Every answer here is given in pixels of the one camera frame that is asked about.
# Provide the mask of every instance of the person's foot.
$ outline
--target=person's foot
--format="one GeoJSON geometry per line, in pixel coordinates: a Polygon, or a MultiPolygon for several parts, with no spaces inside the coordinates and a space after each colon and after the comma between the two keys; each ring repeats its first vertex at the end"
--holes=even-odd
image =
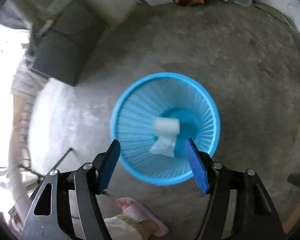
{"type": "MultiPolygon", "coordinates": [[[[123,197],[123,198],[118,198],[117,200],[117,204],[119,205],[119,207],[122,209],[122,211],[126,210],[127,208],[129,208],[130,206],[132,206],[134,203],[130,198],[127,197],[123,197]]],[[[148,220],[144,220],[139,222],[151,235],[153,235],[154,233],[158,232],[158,230],[160,229],[159,226],[154,223],[152,220],[148,219],[148,220]]]]}
{"type": "Polygon", "coordinates": [[[118,198],[116,202],[119,205],[119,207],[122,209],[122,211],[126,210],[128,207],[133,205],[131,199],[127,197],[118,198]]]}

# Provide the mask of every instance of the blue gripper pad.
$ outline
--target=blue gripper pad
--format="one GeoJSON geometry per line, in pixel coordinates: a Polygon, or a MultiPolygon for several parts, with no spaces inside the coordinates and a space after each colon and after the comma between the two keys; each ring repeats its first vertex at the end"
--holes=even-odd
{"type": "Polygon", "coordinates": [[[98,192],[102,193],[108,188],[114,168],[120,156],[120,143],[113,140],[105,155],[105,162],[98,174],[98,192]]]}
{"type": "Polygon", "coordinates": [[[194,142],[190,139],[186,140],[185,156],[189,161],[198,188],[200,188],[204,194],[207,194],[210,187],[207,180],[206,169],[202,164],[198,152],[199,150],[197,149],[194,142]]]}

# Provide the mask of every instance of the screw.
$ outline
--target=screw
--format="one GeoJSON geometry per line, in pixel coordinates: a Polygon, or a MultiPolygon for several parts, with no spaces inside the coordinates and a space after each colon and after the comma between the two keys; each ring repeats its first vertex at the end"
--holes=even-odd
{"type": "Polygon", "coordinates": [[[222,164],[221,163],[213,163],[213,168],[219,170],[222,168],[222,164]]]}
{"type": "Polygon", "coordinates": [[[90,170],[92,168],[92,163],[86,163],[85,165],[83,165],[83,168],[85,170],[90,170]]]}
{"type": "Polygon", "coordinates": [[[251,176],[254,176],[255,175],[255,170],[248,169],[248,174],[251,175],[251,176]]]}
{"type": "Polygon", "coordinates": [[[51,176],[54,176],[54,175],[57,175],[57,173],[58,173],[58,170],[52,170],[52,171],[50,171],[50,175],[51,176]]]}

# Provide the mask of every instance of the blue plastic basket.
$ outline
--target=blue plastic basket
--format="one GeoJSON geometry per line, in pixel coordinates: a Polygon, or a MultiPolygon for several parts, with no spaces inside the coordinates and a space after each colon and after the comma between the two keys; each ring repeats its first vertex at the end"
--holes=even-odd
{"type": "Polygon", "coordinates": [[[210,94],[196,81],[176,73],[156,73],[132,84],[117,101],[111,139],[121,143],[120,162],[136,178],[172,185],[193,177],[184,146],[192,138],[200,151],[213,156],[220,137],[220,117],[210,94]],[[180,120],[175,158],[152,155],[156,117],[180,120]]]}

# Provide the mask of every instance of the concrete floor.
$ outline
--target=concrete floor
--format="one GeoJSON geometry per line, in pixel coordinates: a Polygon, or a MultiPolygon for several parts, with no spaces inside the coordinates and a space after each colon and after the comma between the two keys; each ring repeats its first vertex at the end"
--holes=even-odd
{"type": "MultiPolygon", "coordinates": [[[[139,4],[98,44],[77,87],[51,80],[41,92],[29,140],[34,169],[47,173],[69,147],[75,153],[61,171],[92,161],[110,144],[109,120],[121,93],[164,71],[187,75],[208,90],[222,126],[214,160],[238,171],[254,168],[286,219],[300,195],[287,183],[290,173],[300,172],[300,35],[254,7],[139,4]]],[[[157,187],[120,164],[108,192],[98,197],[104,217],[119,213],[115,198],[136,198],[170,228],[162,239],[174,240],[195,236],[208,200],[194,179],[157,187]]]]}

